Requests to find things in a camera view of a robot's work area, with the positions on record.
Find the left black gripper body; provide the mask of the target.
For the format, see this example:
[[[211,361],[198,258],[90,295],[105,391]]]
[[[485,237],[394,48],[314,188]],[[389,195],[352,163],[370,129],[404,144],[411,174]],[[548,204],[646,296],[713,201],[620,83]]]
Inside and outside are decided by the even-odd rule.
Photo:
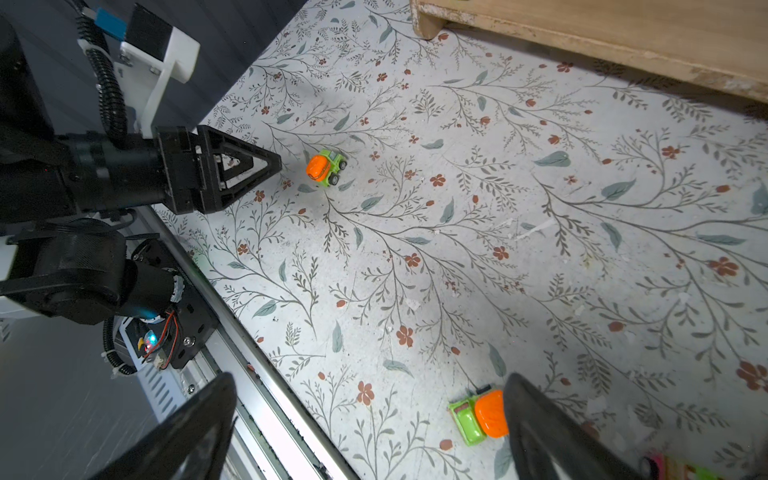
[[[155,141],[165,178],[163,204],[175,214],[202,212],[198,136],[184,127],[156,127]]]

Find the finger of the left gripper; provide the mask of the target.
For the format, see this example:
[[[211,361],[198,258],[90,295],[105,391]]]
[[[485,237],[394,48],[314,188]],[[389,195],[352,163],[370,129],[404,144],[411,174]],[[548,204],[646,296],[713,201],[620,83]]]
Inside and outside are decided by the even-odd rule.
[[[281,157],[210,126],[197,128],[199,187],[196,209],[226,209],[282,170]]]

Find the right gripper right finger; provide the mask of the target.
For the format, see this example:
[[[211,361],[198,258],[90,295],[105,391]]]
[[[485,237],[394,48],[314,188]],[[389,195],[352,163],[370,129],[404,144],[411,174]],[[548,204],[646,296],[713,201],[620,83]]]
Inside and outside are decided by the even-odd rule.
[[[503,389],[509,446],[520,479],[639,479],[535,385],[511,374]]]

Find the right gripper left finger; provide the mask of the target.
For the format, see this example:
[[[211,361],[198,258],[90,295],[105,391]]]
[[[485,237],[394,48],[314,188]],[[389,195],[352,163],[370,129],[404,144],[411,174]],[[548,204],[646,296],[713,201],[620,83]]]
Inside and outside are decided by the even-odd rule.
[[[234,428],[232,374],[221,373],[95,479],[219,479]]]

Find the orange green toy car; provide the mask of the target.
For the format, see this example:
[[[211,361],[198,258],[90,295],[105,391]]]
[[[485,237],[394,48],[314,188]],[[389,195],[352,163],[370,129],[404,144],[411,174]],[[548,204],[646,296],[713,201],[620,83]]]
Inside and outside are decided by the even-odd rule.
[[[348,160],[342,153],[322,150],[309,160],[306,174],[325,187],[336,186],[340,180],[340,173],[346,169],[347,165]]]

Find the pink green toy truck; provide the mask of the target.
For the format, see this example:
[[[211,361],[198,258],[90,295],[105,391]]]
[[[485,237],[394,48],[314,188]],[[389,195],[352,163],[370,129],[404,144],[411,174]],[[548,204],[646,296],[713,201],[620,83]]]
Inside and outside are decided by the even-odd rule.
[[[641,458],[640,472],[651,480],[723,480],[711,470],[661,453],[650,453]]]

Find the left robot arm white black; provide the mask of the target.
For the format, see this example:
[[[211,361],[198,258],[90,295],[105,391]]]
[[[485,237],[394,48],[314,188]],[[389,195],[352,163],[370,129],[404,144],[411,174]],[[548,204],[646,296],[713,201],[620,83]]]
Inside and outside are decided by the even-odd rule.
[[[20,40],[1,25],[1,222],[20,231],[3,297],[48,317],[155,321],[183,277],[127,256],[140,206],[220,212],[282,169],[279,155],[210,126],[159,127],[170,81],[188,81],[200,46],[142,5],[121,21],[74,3],[78,44],[99,92],[102,132],[54,132]]]

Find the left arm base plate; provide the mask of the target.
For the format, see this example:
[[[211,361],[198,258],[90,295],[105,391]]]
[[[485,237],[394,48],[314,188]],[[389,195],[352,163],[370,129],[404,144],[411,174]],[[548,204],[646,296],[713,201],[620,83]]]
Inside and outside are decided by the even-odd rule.
[[[218,317],[160,240],[140,243],[130,264],[145,302],[128,304],[103,323],[102,356],[122,376],[145,366],[180,370],[219,326]]]

